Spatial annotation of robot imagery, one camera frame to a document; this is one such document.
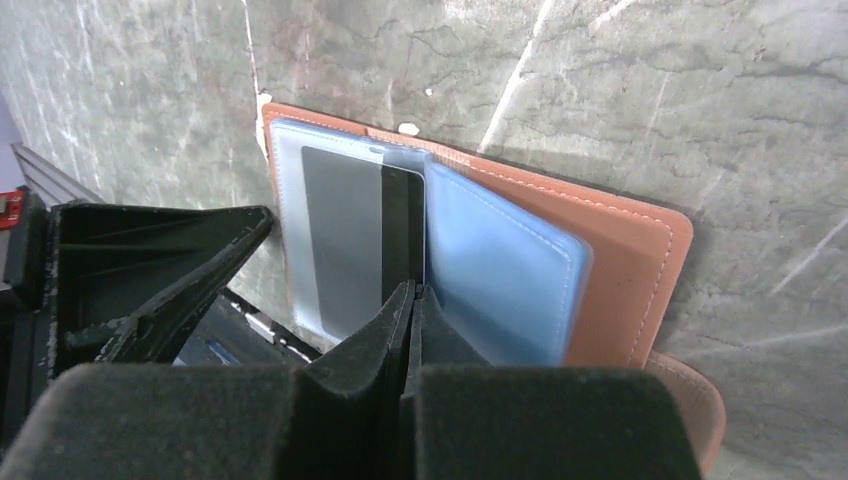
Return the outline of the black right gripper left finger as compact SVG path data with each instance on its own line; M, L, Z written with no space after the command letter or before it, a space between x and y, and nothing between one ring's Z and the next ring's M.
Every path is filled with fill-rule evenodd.
M89 364L41 397L5 479L383 479L416 287L302 367Z

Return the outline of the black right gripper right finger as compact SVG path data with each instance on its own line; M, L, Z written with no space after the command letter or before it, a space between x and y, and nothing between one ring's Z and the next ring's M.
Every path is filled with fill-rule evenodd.
M669 389L633 369L496 367L417 290L401 479L697 479Z

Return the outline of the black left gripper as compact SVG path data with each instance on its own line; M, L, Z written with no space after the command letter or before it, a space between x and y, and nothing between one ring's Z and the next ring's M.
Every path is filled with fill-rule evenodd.
M1 196L1 444L80 364L171 364L270 234L265 206L170 209Z

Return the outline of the brown leather card holder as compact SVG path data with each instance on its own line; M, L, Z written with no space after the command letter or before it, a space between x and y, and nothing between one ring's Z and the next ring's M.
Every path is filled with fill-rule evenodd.
M261 108L295 323L321 325L302 149L395 166L425 182L425 278L487 359L631 367L656 375L702 471L726 428L717 388L655 347L694 237L682 213L409 134L269 103Z

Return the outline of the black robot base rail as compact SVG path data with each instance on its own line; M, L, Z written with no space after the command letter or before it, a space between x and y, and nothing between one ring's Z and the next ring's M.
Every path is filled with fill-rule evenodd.
M230 289L201 318L175 366L302 366L321 353Z

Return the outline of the aluminium frame rail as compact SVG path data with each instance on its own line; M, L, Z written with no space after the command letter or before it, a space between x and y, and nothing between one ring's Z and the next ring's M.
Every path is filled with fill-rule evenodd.
M58 167L18 142L11 145L23 178L48 208L69 202L103 203L104 200Z

